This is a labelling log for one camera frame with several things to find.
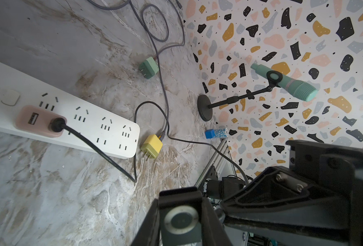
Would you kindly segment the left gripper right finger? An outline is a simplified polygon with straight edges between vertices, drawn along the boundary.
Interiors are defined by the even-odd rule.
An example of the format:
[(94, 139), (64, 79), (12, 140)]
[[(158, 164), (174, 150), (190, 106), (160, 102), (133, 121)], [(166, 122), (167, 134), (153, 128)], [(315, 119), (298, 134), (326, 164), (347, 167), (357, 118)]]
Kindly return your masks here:
[(211, 203), (205, 197), (202, 198), (201, 227), (203, 246), (232, 245)]

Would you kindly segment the white power strip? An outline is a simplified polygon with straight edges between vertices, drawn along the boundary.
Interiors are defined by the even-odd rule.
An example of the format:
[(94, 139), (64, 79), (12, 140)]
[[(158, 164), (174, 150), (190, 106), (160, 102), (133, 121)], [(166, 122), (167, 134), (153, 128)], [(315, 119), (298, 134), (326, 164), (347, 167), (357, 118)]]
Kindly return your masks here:
[(136, 154), (138, 124), (0, 63), (0, 132), (91, 152), (68, 131), (60, 137), (36, 135), (15, 127), (18, 113), (31, 105), (67, 119), (67, 125), (108, 156), (128, 159)]

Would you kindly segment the pink USB charger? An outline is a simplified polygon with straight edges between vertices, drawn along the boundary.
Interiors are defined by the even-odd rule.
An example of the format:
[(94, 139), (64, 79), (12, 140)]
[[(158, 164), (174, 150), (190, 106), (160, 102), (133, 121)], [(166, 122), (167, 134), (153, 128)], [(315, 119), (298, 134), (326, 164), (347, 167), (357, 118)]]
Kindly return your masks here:
[(56, 138), (60, 137), (67, 119), (52, 111), (31, 105), (24, 106), (18, 113), (15, 127), (19, 130), (40, 136)]

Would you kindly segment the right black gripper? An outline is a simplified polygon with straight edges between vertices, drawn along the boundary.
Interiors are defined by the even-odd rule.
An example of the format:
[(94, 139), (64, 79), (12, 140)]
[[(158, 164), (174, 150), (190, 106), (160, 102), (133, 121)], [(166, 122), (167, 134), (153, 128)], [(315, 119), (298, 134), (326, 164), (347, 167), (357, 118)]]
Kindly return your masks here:
[(363, 246), (363, 149), (306, 140), (286, 144), (296, 174), (269, 167), (221, 208), (241, 220), (347, 228), (349, 244)]

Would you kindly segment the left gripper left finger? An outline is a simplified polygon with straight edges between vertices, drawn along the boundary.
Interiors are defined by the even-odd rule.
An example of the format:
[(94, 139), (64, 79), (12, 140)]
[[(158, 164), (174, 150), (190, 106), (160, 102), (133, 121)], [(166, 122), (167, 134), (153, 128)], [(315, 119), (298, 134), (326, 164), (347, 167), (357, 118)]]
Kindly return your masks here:
[(159, 200), (154, 199), (131, 246), (158, 246), (160, 244)]

